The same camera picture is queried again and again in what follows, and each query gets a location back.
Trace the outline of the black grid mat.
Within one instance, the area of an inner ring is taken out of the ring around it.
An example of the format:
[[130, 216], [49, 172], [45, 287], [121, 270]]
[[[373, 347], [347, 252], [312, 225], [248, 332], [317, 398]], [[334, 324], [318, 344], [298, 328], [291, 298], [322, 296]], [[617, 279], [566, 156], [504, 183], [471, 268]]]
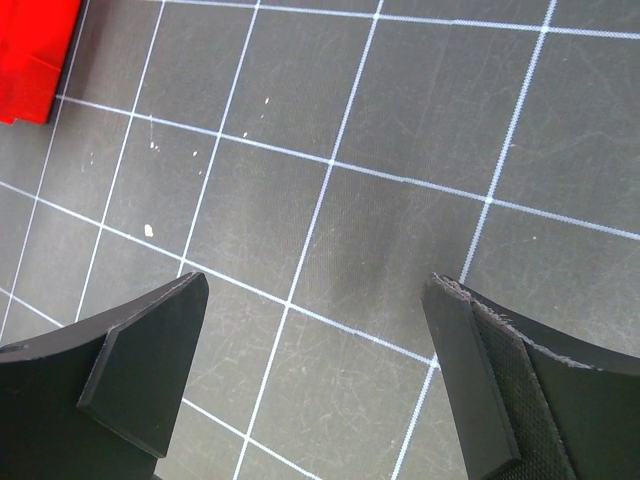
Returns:
[[445, 274], [639, 352], [635, 1], [87, 1], [1, 128], [1, 340], [210, 285], [164, 479], [462, 479]]

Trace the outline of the red plastic bin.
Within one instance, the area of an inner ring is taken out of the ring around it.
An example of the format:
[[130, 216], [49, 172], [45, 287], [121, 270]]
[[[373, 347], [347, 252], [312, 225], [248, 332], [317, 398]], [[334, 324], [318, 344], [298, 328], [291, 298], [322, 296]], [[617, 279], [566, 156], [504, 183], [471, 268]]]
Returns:
[[1, 121], [44, 124], [49, 118], [79, 0], [1, 3]]

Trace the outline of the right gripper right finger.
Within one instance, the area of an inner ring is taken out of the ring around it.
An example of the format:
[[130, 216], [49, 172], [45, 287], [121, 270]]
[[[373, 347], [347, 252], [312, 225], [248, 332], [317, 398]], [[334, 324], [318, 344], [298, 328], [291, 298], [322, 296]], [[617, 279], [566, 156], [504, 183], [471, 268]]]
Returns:
[[471, 479], [635, 479], [639, 361], [445, 275], [421, 301]]

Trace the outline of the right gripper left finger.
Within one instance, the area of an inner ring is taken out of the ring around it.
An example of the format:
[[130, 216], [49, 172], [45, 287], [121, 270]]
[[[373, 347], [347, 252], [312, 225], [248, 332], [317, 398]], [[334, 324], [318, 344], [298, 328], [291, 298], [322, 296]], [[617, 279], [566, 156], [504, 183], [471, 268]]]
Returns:
[[5, 479], [151, 479], [169, 449], [209, 296], [192, 272], [1, 350]]

